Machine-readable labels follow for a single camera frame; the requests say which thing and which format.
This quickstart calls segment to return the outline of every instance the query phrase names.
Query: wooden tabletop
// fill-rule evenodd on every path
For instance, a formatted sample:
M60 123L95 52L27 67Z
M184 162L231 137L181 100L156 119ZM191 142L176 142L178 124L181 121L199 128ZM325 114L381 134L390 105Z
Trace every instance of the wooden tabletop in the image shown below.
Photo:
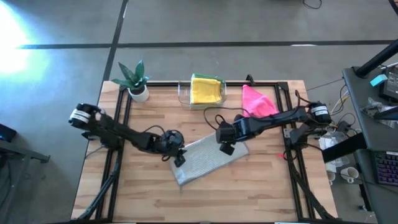
M287 82L293 105L297 104L294 90L307 98L303 81ZM103 83L99 105L111 116L115 112L118 89L114 83ZM276 105L273 87L254 89L267 95ZM132 129L143 131L154 124L165 130L177 129L184 135L186 144L214 131L205 123L203 111L182 109L177 87L149 87L149 93L146 102L132 102L129 117ZM228 99L223 106L242 107L241 87L228 87L227 93ZM123 119L125 104L126 96L119 122ZM213 122L218 113L232 121L240 111L210 110L208 119ZM160 134L155 128L151 132ZM264 131L246 143L248 156L194 180L180 190L168 162L162 162L159 155L138 151L126 142L114 222L297 221L287 163L278 156L284 151L281 129ZM98 146L99 142L90 142L87 153ZM321 152L308 147L303 150L303 157L312 192L328 212L337 217ZM98 193L105 158L106 150L102 149L85 160L72 218L81 215ZM303 210L307 211L302 192L300 197ZM105 214L108 201L109 197L104 206Z

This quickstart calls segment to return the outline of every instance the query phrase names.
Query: white cup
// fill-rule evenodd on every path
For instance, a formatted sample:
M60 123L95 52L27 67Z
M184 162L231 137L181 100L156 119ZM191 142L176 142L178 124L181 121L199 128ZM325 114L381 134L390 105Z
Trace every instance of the white cup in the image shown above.
M329 179L329 184L332 186L333 185L333 181L336 179L336 174L334 172L328 172L328 179Z
M357 179L359 177L359 172L354 167L348 167L342 169L340 171L340 175L343 179L347 180L349 184L352 184L354 182L354 179Z

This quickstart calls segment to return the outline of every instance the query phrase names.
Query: gray cloth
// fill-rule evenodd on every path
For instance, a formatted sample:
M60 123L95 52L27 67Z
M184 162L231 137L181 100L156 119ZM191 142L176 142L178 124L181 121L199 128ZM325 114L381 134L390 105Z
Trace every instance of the gray cloth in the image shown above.
M174 159L171 159L170 167L179 186L249 154L248 148L242 142L237 142L233 146L235 150L231 156L221 152L220 146L221 144L216 142L214 133L187 145L185 147L187 152L184 153L185 163L179 168L174 165Z

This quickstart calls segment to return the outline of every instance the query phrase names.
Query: concrete floor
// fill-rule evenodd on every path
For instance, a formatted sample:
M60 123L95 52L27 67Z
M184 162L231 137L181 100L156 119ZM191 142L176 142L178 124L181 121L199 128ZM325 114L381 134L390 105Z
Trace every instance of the concrete floor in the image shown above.
M48 164L30 166L9 223L70 218L87 142L67 120L77 103L97 102L109 55L109 49L10 47L110 44L121 5L122 0L0 1L0 16L8 21L1 25L8 32L0 36L0 123L18 131L17 144L51 155ZM391 40L398 36L396 20L387 0L323 0L319 10L300 0L130 0L119 42ZM311 100L333 106L343 81L315 87L341 78L343 68L361 65L384 47L117 49L110 78L121 76L117 62L132 67L143 58L152 80L188 80L193 72L230 80L249 73L257 80L305 80L307 89L314 88L308 91ZM353 112L351 102L345 108ZM357 209L363 203L358 186L338 178L332 191L339 217L363 222L369 215Z

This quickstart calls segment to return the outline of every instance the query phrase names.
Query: floor line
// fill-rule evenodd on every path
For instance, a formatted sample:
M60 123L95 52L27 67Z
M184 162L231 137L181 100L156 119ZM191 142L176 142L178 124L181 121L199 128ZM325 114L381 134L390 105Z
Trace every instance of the floor line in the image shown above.
M250 41L250 42L153 42L153 43L118 43L123 25L118 21L112 44L27 44L17 49L116 49L133 48L184 48L184 47L313 47L341 45L388 45L394 40L319 40L319 41Z
M116 29L114 31L112 47L111 47L111 50L109 51L108 60L106 61L105 71L104 71L104 75L102 78L103 82L109 80L109 77L111 76L112 64L113 64L114 56L116 54L116 49L118 48L118 42L119 42L119 38L120 38L120 33L122 31L124 15L126 13L128 2L129 2L129 0L123 0L122 7L120 9L118 23L116 24Z

